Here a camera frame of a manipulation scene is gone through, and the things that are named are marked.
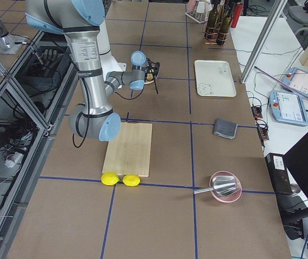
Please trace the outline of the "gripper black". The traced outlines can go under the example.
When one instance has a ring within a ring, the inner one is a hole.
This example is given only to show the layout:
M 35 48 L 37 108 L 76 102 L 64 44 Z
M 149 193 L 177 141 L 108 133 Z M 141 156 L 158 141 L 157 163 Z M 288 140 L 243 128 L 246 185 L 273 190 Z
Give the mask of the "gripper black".
M 147 58 L 148 66 L 145 70 L 145 80 L 157 79 L 160 69 L 160 62 L 153 62 Z M 156 94 L 159 94 L 156 81 L 154 82 Z

